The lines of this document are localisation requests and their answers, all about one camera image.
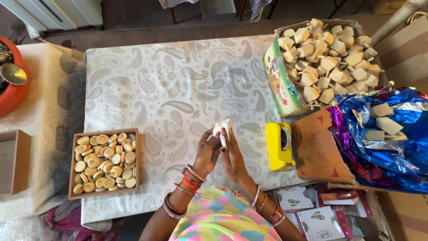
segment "wooden box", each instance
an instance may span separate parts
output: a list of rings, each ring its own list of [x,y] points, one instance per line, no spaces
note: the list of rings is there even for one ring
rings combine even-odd
[[[137,169],[137,176],[135,177],[136,182],[135,182],[135,186],[132,188],[119,188],[117,190],[114,191],[109,191],[104,190],[101,192],[91,192],[91,193],[86,193],[83,192],[79,195],[75,195],[73,193],[73,189],[76,186],[76,175],[80,175],[80,173],[76,172],[74,170],[74,165],[76,164],[76,152],[74,151],[74,149],[76,148],[76,146],[78,146],[79,144],[77,144],[77,140],[80,137],[84,137],[84,136],[99,136],[101,134],[107,135],[107,136],[112,136],[114,134],[119,135],[120,133],[126,133],[127,135],[129,134],[134,134],[135,135],[135,168]],[[75,134],[74,138],[73,138],[73,153],[71,156],[71,167],[70,167],[70,185],[68,188],[68,199],[72,200],[72,199],[80,199],[80,198],[89,198],[89,197],[95,197],[95,196],[103,196],[103,195],[110,195],[110,194],[117,194],[117,193],[126,193],[126,192],[133,192],[133,191],[137,191],[138,188],[140,187],[140,135],[138,133],[138,128],[130,128],[130,129],[121,129],[121,130],[107,130],[107,131],[97,131],[97,132],[90,132],[90,133],[79,133],[79,134]]]
[[[0,197],[28,188],[31,136],[21,130],[0,132]]]

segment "table leg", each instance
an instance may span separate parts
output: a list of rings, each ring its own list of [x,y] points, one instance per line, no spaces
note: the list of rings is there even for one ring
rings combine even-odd
[[[339,3],[339,5],[333,10],[333,12],[330,14],[330,16],[328,16],[327,19],[331,19],[336,13],[337,11],[339,11],[343,5],[347,2],[348,0],[342,0],[341,3]]]
[[[247,6],[247,0],[241,0],[241,13],[239,15],[239,21],[242,21],[242,17],[244,16],[244,11],[246,6]]]
[[[174,7],[170,8],[170,9],[171,9],[172,23],[173,24],[177,24],[177,22],[175,21]]]
[[[355,11],[352,13],[352,15],[357,14],[357,12],[364,6],[364,4],[368,2],[368,0],[364,0],[363,3],[355,9]]]
[[[270,19],[272,17],[272,14],[273,14],[277,4],[278,4],[278,0],[275,0],[275,2],[270,3],[271,9],[270,9],[269,15],[267,16],[268,19]]]

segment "woman's hand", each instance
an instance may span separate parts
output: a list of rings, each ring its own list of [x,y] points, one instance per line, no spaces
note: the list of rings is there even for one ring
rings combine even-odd
[[[212,132],[213,129],[207,130],[199,140],[198,153],[193,164],[193,170],[202,178],[212,172],[220,154],[220,133],[207,141]]]
[[[224,137],[226,147],[220,148],[220,152],[224,160],[224,170],[229,180],[241,186],[251,181],[254,182],[245,168],[244,159],[242,158],[232,129],[229,131],[230,140],[227,139],[226,130],[224,128],[221,129],[221,135]]]

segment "yellow tape dispenser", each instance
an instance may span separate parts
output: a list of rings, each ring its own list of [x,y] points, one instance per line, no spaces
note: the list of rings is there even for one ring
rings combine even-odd
[[[291,157],[291,127],[287,123],[266,123],[267,151],[271,171],[288,171],[296,165]]]

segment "woman's left hand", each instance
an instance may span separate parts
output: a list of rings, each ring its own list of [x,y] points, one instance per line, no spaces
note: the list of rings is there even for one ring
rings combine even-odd
[[[199,140],[198,153],[193,164],[193,170],[202,178],[212,172],[220,154],[220,133],[207,141],[212,132],[213,129],[207,130]]]

